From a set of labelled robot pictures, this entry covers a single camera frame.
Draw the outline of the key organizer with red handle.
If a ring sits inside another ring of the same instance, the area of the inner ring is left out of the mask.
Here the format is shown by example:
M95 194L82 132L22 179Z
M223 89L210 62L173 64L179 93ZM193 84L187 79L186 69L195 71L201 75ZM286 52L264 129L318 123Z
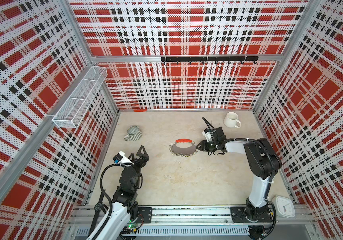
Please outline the key organizer with red handle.
M196 154L195 142L190 139L178 139L170 146L170 152L178 157L191 157Z

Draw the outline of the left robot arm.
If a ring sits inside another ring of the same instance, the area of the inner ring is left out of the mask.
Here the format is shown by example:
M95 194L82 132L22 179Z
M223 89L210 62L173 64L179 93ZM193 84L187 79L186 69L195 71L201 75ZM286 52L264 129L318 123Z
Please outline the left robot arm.
M143 175L141 169L146 166L149 161L149 155L144 146L140 146L138 152L130 154L129 157L120 151L113 157L113 164L103 169L99 187L101 197L107 198L108 205L102 203L102 200L94 206L95 211L104 211L102 220L97 223L98 213L95 213L90 231L89 240L115 240L124 233L132 233L136 229L129 228L137 219L138 202L137 191L141 189L143 184ZM105 173L114 167L123 168L119 179L120 185L117 187L114 195L110 197L104 186L103 178Z

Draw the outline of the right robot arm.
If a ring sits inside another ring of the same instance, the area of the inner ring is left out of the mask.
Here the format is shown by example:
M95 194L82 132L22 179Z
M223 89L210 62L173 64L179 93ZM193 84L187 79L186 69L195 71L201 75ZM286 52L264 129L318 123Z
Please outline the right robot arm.
M276 152L265 138L235 138L228 139L222 127L214 128L203 119L207 128L202 132L202 140L196 149L207 152L208 155L224 155L226 153L239 153L246 155L249 168L253 173L251 192L246 199L243 217L256 223L269 213L268 194L275 175L282 166Z

